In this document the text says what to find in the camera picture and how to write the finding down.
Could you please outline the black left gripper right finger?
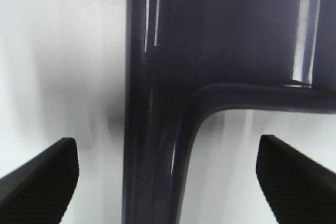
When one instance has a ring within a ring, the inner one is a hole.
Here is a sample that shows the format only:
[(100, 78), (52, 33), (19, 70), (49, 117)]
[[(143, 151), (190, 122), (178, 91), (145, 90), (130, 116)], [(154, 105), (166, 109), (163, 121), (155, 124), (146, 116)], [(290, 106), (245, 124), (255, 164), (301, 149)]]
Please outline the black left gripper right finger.
[(262, 135), (257, 178), (278, 223), (335, 223), (335, 173), (273, 135)]

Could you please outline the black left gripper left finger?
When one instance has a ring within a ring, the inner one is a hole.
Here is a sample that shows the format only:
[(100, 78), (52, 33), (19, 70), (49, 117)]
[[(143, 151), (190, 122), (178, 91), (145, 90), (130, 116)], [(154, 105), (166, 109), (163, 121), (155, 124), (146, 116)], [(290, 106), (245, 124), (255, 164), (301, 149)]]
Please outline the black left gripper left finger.
[(60, 223), (78, 177), (76, 141), (62, 138), (1, 178), (1, 223)]

